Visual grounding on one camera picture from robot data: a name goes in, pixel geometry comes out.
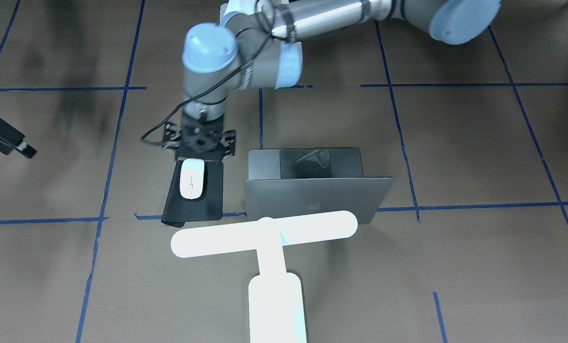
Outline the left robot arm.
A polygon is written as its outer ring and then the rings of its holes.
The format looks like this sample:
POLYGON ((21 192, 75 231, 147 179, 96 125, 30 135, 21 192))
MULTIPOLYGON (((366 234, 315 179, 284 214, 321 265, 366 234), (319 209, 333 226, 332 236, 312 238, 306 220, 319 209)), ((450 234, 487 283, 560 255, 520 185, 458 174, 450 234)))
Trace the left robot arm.
POLYGON ((499 0, 230 0, 219 22, 186 33, 183 102, 157 125, 164 134, 153 145, 177 158, 221 161, 235 154, 236 133, 223 129, 229 92, 296 85, 303 43, 395 18, 462 45, 484 32, 500 7, 499 0))

